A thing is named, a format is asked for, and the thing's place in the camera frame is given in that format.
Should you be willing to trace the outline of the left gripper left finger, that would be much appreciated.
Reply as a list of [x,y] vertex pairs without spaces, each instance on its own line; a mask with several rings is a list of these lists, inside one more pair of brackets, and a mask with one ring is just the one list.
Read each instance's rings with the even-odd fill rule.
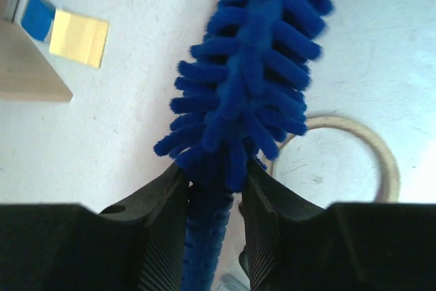
[[2,290],[180,290],[188,182],[171,165],[95,213],[1,206]]

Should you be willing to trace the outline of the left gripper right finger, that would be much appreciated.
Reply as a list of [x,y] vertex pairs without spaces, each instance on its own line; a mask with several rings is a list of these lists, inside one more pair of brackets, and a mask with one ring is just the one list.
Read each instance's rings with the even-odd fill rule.
[[434,290],[435,206],[320,208],[248,166],[243,217],[252,290]]

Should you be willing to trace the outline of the blue microfiber duster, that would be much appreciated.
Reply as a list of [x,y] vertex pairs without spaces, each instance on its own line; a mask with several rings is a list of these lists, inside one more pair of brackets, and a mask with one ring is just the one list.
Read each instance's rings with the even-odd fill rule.
[[219,0],[191,61],[181,61],[170,132],[155,144],[190,182],[183,290],[209,290],[234,194],[248,163],[278,156],[278,143],[307,132],[304,91],[331,0]]

